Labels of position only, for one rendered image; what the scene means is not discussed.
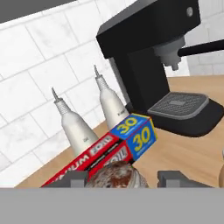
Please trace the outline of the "dark grey cabinet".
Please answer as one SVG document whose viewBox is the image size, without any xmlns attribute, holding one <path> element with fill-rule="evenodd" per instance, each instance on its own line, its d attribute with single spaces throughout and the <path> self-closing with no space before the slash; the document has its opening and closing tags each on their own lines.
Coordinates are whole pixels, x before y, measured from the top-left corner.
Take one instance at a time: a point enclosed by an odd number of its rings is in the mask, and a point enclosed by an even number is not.
<svg viewBox="0 0 224 224">
<path fill-rule="evenodd" d="M 0 0 L 0 24 L 48 10 L 74 0 Z"/>
</svg>

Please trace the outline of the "white condiment bottle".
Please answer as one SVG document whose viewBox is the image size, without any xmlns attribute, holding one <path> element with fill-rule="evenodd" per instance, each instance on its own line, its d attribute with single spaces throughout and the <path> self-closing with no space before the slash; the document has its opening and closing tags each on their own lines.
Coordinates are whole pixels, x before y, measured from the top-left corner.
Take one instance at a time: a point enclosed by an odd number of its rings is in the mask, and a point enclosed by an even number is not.
<svg viewBox="0 0 224 224">
<path fill-rule="evenodd" d="M 95 80 L 100 90 L 100 103 L 106 119 L 108 129 L 113 129 L 118 123 L 125 119 L 130 113 L 123 105 L 117 93 L 111 89 L 102 74 L 94 66 Z"/>
<path fill-rule="evenodd" d="M 79 114 L 69 108 L 63 98 L 58 97 L 54 88 L 52 88 L 52 95 L 54 104 L 61 115 L 61 126 L 73 149 L 74 156 L 78 157 L 98 140 L 98 136 Z"/>
</svg>

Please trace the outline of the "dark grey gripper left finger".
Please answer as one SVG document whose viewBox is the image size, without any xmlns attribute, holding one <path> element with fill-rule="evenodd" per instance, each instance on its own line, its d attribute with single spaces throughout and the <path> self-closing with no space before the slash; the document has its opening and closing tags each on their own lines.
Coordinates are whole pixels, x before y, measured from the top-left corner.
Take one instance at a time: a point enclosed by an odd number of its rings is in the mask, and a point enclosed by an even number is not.
<svg viewBox="0 0 224 224">
<path fill-rule="evenodd" d="M 50 184 L 50 187 L 82 188 L 88 180 L 87 171 L 70 171 L 61 180 Z"/>
</svg>

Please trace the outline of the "tan rounded object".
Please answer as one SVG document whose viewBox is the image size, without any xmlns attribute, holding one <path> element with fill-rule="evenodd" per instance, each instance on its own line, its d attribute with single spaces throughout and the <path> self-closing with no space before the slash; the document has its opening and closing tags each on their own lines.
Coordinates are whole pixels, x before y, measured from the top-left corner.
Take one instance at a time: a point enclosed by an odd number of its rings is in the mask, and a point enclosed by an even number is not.
<svg viewBox="0 0 224 224">
<path fill-rule="evenodd" d="M 224 149 L 222 150 L 222 159 L 223 159 L 223 166 L 221 167 L 219 174 L 219 187 L 224 188 Z"/>
</svg>

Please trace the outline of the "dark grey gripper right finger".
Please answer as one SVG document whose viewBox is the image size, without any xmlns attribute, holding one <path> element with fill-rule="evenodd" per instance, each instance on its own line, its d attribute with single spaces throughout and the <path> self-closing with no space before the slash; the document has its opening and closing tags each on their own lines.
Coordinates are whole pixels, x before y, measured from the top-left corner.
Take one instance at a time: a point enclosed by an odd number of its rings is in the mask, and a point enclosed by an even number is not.
<svg viewBox="0 0 224 224">
<path fill-rule="evenodd" d="M 165 188 L 207 187 L 207 185 L 189 179 L 181 171 L 158 171 L 157 186 Z"/>
</svg>

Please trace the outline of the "red blue foil box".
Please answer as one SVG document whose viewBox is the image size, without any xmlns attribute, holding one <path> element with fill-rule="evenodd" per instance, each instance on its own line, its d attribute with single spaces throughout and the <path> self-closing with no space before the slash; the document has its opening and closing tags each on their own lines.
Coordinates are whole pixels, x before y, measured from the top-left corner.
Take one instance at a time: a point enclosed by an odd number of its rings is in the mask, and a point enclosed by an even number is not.
<svg viewBox="0 0 224 224">
<path fill-rule="evenodd" d="M 71 163 L 48 179 L 42 187 L 61 180 L 68 172 L 86 171 L 87 181 L 104 165 L 137 161 L 158 139 L 149 116 L 132 113 L 107 132 Z"/>
</svg>

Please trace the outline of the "brown white round food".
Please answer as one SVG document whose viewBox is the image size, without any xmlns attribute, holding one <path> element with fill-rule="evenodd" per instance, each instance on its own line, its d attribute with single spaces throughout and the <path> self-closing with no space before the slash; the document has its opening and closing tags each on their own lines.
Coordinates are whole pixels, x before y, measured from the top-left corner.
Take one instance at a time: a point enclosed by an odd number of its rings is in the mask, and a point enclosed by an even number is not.
<svg viewBox="0 0 224 224">
<path fill-rule="evenodd" d="M 130 163 L 116 161 L 102 167 L 86 188 L 149 188 L 145 177 Z"/>
</svg>

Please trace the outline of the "black espresso machine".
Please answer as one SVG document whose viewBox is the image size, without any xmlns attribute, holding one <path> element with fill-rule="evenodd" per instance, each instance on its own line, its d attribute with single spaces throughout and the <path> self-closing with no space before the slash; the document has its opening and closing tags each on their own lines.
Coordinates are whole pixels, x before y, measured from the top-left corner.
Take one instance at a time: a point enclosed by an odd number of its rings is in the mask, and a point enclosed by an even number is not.
<svg viewBox="0 0 224 224">
<path fill-rule="evenodd" d="M 187 47 L 185 35 L 200 25 L 199 0 L 136 0 L 107 22 L 96 39 L 127 102 L 161 129 L 202 137 L 224 116 L 224 106 L 205 94 L 172 92 L 165 68 L 183 56 L 224 50 L 220 41 Z"/>
</svg>

